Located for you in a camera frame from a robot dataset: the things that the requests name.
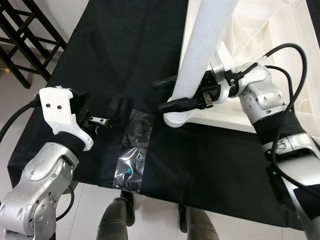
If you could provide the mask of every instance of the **table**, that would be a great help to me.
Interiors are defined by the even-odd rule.
[[[301,229],[282,209],[269,185],[270,163],[253,133],[187,123],[171,128],[156,106],[170,92],[151,82],[176,75],[187,0],[91,0],[48,86],[63,86],[91,97],[93,116],[122,97],[114,126],[83,152],[73,179],[112,188],[117,160],[132,109],[155,116],[140,194],[264,224]],[[12,185],[52,137],[42,111],[34,110],[8,163]]]

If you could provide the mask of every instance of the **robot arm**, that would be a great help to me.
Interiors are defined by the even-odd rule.
[[[307,64],[302,49],[291,43],[276,47],[261,59],[284,47],[296,48],[301,53],[302,63]],[[225,69],[224,66],[222,61],[222,65],[206,71],[192,99],[169,101],[159,105],[158,110],[161,113],[203,110],[222,104],[228,97],[239,97],[266,158],[272,162],[267,171],[278,202],[297,214],[309,240],[320,239],[320,151],[301,127],[291,107],[294,102],[290,101],[289,107],[284,103],[271,73],[259,61],[236,68]],[[305,77],[306,69],[302,71],[302,79]],[[169,78],[161,83],[174,86],[173,81]]]
[[[85,95],[71,89],[40,90],[45,121],[55,134],[25,166],[17,186],[0,206],[0,225],[6,240],[48,240],[56,230],[56,208],[77,167],[78,155],[93,145],[100,126],[110,128],[108,118],[89,116],[82,106]]]

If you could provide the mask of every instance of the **white pipe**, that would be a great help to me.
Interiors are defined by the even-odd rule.
[[[202,0],[171,100],[192,98],[239,0]]]

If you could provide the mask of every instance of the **person's leg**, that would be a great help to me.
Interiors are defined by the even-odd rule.
[[[126,199],[117,197],[105,210],[96,240],[128,240]]]
[[[183,233],[187,233],[187,240],[219,240],[205,211],[179,205],[179,216],[179,227]]]

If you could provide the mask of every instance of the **clear tape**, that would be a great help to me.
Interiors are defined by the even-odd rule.
[[[122,140],[113,187],[139,193],[155,117],[132,110]]]

